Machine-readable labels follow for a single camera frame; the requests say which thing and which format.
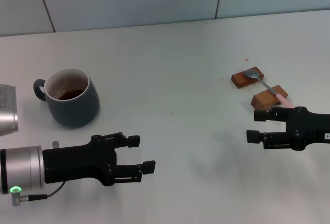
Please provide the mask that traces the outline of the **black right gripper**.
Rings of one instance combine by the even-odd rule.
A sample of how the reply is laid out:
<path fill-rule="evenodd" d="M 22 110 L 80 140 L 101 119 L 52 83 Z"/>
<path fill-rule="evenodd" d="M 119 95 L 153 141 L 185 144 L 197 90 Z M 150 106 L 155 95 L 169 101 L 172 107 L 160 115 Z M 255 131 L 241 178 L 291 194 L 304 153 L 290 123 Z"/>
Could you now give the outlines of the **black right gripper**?
<path fill-rule="evenodd" d="M 267 120 L 286 123 L 286 132 L 259 132 L 247 130 L 247 142 L 263 144 L 264 149 L 287 149 L 302 151 L 314 143 L 329 144 L 329 114 L 317 114 L 306 107 L 271 107 L 255 110 L 254 121 Z"/>

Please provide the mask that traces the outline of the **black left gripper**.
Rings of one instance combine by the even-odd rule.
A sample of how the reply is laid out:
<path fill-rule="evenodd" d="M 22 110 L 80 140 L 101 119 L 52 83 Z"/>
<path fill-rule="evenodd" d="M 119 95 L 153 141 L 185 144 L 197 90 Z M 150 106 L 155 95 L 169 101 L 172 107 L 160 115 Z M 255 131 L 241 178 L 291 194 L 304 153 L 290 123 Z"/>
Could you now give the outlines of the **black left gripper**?
<path fill-rule="evenodd" d="M 80 146 L 46 149 L 42 151 L 45 183 L 93 178 L 104 186 L 116 183 L 141 182 L 142 176 L 153 174 L 156 162 L 117 165 L 114 149 L 139 147 L 140 136 L 126 137 L 121 132 L 94 135 L 89 143 Z"/>

